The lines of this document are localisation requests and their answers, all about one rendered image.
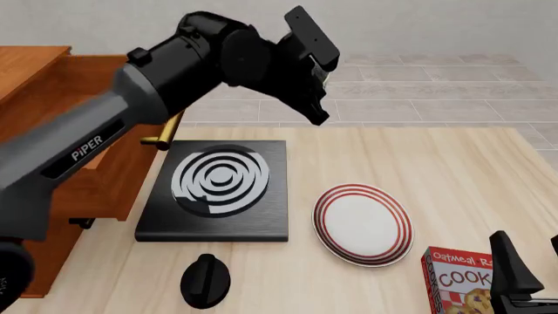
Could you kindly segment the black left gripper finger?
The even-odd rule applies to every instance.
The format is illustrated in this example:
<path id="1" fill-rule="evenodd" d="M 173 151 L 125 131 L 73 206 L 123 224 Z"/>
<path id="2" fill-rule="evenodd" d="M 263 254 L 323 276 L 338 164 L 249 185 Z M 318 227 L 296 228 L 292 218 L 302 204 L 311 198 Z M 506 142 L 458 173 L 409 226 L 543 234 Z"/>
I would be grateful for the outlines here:
<path id="1" fill-rule="evenodd" d="M 319 99 L 303 101 L 299 106 L 299 112 L 314 126 L 321 126 L 330 117 Z"/>

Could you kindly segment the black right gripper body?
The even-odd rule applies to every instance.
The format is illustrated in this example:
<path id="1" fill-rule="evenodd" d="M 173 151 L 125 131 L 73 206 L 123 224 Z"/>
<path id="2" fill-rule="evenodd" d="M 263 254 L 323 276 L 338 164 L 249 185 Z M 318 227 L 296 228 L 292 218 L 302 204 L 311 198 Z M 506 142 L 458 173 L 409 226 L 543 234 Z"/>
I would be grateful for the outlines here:
<path id="1" fill-rule="evenodd" d="M 491 292 L 494 314 L 558 314 L 558 298 L 533 298 L 517 291 Z"/>

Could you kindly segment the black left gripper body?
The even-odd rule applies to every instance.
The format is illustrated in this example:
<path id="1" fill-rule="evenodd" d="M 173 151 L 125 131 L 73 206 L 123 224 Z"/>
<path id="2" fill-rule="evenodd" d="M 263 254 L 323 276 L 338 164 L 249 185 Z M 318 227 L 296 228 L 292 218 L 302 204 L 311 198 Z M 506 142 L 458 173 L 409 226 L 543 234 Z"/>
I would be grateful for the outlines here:
<path id="1" fill-rule="evenodd" d="M 300 59 L 294 45 L 290 32 L 274 44 L 272 78 L 276 81 L 274 97 L 299 110 L 303 101 L 322 101 L 326 96 L 324 80 L 329 72 L 322 70 L 311 56 Z"/>

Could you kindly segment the flat black plate on stalk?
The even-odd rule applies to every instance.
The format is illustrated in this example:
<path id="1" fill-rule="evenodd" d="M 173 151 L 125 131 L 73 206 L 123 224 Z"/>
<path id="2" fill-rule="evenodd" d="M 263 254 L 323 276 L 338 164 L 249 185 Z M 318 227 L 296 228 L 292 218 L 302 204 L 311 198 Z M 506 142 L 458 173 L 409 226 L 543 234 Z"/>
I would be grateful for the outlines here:
<path id="1" fill-rule="evenodd" d="M 326 72 L 336 70 L 340 51 L 301 5 L 284 15 L 300 59 L 311 56 Z"/>

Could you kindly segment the white plate with red rings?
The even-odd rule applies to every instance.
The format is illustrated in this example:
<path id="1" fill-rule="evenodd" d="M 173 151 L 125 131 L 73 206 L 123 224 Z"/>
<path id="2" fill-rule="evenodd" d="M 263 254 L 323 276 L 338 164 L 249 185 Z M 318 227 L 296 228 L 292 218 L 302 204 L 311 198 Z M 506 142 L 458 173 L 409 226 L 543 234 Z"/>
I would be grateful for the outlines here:
<path id="1" fill-rule="evenodd" d="M 379 268 L 410 252 L 416 230 L 405 207 L 380 188 L 336 185 L 317 198 L 311 220 L 318 240 L 334 256 Z"/>

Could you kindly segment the flat black stove plate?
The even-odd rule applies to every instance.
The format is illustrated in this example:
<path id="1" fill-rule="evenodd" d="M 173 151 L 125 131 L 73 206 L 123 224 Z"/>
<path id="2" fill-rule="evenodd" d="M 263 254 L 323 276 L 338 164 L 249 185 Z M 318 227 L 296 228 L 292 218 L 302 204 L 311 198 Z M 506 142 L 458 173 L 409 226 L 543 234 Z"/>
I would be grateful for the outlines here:
<path id="1" fill-rule="evenodd" d="M 174 141 L 134 236 L 137 242 L 287 242 L 285 141 Z"/>

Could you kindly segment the wooden cabinet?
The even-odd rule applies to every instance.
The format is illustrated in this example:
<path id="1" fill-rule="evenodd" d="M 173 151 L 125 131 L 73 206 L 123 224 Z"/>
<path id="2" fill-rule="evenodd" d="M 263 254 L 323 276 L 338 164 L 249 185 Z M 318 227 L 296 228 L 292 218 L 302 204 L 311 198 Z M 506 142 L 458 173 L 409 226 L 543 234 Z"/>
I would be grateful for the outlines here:
<path id="1" fill-rule="evenodd" d="M 84 96 L 66 88 L 62 69 L 70 59 L 69 46 L 0 46 L 0 143 L 26 133 L 67 112 Z M 81 229 L 68 223 L 60 206 L 62 190 L 53 195 L 49 230 L 42 242 L 25 241 L 36 272 L 22 295 L 45 297 L 71 253 Z"/>

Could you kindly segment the red printed cookie box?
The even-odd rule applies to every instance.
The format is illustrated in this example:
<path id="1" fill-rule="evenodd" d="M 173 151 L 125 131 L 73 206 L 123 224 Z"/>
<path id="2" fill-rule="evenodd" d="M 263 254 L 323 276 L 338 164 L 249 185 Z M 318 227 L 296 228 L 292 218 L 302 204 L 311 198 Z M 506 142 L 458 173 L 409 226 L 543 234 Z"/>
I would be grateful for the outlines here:
<path id="1" fill-rule="evenodd" d="M 429 247 L 421 266 L 432 314 L 494 314 L 491 255 Z"/>

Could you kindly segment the round black stove knob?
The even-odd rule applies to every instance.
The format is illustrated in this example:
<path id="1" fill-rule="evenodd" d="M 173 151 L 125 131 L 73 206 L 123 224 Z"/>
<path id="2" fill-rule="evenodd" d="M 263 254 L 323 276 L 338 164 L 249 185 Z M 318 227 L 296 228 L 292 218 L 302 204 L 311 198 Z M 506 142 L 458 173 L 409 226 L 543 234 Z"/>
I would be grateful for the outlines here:
<path id="1" fill-rule="evenodd" d="M 205 310 L 224 300 L 230 285 L 228 266 L 212 254 L 202 254 L 184 271 L 180 292 L 192 308 Z"/>

